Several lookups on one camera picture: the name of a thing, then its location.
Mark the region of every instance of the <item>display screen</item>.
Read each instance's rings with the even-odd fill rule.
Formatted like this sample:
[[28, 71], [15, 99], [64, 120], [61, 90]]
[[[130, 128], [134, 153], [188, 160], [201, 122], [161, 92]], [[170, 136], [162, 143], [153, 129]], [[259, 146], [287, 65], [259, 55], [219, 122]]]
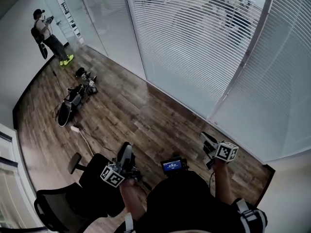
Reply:
[[163, 170], [164, 172], [168, 172], [168, 171], [172, 171], [172, 170], [177, 170], [177, 169], [181, 169], [181, 161], [172, 161], [172, 162], [168, 162], [168, 163], [164, 163], [163, 164]]

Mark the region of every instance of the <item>man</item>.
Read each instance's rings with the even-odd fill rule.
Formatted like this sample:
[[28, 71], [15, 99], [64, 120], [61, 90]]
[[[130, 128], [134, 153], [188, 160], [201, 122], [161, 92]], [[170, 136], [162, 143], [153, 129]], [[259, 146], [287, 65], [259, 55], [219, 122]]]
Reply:
[[45, 21], [41, 18], [43, 12], [44, 11], [41, 11], [39, 9], [35, 10], [35, 27], [44, 36], [43, 43], [47, 45], [51, 49], [55, 57], [59, 59], [60, 65], [67, 65], [73, 59], [73, 54], [66, 55], [63, 44], [56, 38], [54, 34], [52, 34], [50, 24], [45, 23]]
[[[120, 191], [125, 207], [133, 218], [135, 232], [264, 232], [267, 224], [265, 213], [244, 200], [234, 198], [226, 163], [216, 159], [213, 168], [215, 197], [199, 175], [185, 170], [163, 180], [149, 193], [147, 211], [136, 193], [135, 180], [123, 181]], [[131, 225], [126, 222], [129, 222], [128, 218], [115, 232], [125, 232], [125, 225]]]

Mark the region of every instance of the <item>door frame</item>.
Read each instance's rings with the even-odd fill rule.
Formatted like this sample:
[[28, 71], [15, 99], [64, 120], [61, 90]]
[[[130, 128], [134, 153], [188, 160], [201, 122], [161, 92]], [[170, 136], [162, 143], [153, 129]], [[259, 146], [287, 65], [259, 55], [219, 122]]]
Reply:
[[25, 205], [30, 213], [30, 216], [33, 218], [36, 226], [38, 228], [44, 227], [42, 222], [40, 221], [39, 217], [37, 216], [34, 208], [34, 202], [36, 199], [35, 196], [35, 188], [30, 180], [28, 175], [24, 158], [22, 152], [20, 150], [20, 145], [18, 141], [17, 131], [7, 128], [6, 126], [0, 124], [0, 135], [3, 139], [11, 142], [12, 150], [13, 150], [13, 157], [14, 160], [11, 161], [12, 163], [9, 164], [10, 166], [15, 166], [18, 171], [19, 180], [21, 182], [21, 189], [24, 191], [25, 196], [23, 196], [23, 200], [25, 201]]

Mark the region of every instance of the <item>glass wall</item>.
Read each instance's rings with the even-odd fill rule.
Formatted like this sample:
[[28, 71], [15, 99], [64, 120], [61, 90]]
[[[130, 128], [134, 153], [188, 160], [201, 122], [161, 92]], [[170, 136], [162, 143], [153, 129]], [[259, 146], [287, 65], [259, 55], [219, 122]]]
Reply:
[[90, 47], [145, 79], [126, 0], [65, 0], [65, 2], [83, 39]]
[[311, 0], [273, 0], [257, 45], [211, 121], [262, 161], [311, 148]]
[[50, 12], [54, 16], [54, 21], [56, 25], [60, 28], [62, 33], [64, 34], [65, 38], [67, 39], [68, 43], [70, 44], [71, 49], [76, 51], [78, 49], [78, 39], [75, 36], [70, 24], [68, 23], [60, 4], [57, 0], [44, 0], [47, 4]]
[[97, 52], [107, 56], [94, 25], [88, 15], [83, 0], [64, 0], [73, 17], [85, 43]]
[[245, 55], [258, 1], [132, 0], [147, 79], [207, 118]]

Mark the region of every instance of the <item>chair backrest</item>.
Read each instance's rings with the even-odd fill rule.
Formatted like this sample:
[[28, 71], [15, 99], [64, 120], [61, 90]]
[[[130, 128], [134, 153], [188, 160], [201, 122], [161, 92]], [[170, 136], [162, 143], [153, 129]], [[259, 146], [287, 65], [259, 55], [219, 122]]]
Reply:
[[93, 197], [98, 198], [98, 206], [104, 207], [109, 216], [115, 217], [123, 211], [125, 205], [119, 187], [114, 188], [101, 179], [101, 173], [108, 163], [106, 157], [95, 154], [83, 172], [79, 184]]
[[43, 224], [51, 231], [82, 233], [97, 218], [107, 217], [96, 199], [77, 183], [61, 189], [39, 190], [35, 210]]

